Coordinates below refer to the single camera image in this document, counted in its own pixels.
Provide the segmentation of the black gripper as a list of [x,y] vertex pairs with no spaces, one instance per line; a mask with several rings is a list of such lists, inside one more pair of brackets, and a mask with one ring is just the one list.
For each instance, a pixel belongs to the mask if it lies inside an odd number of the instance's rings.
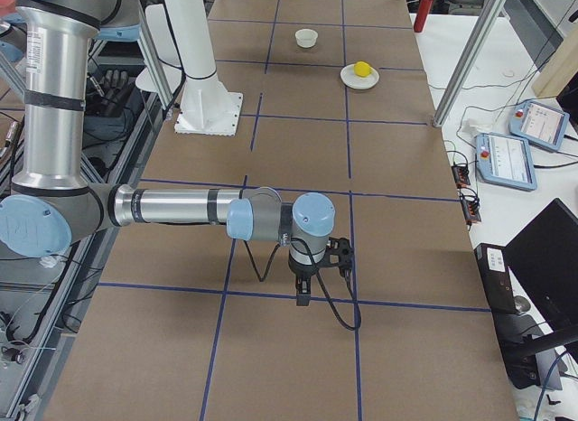
[[296,305],[308,306],[311,301],[312,278],[320,273],[316,265],[305,265],[289,257],[289,267],[295,275]]

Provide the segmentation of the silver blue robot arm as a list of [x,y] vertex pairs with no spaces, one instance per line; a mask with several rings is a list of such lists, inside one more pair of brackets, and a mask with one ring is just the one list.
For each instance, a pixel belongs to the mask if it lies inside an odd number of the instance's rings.
[[270,188],[136,189],[90,183],[80,173],[89,43],[136,40],[139,0],[15,0],[27,25],[23,168],[1,202],[1,240],[44,257],[98,231],[132,223],[222,225],[233,239],[289,249],[296,303],[328,265],[335,209],[309,192],[283,202]]

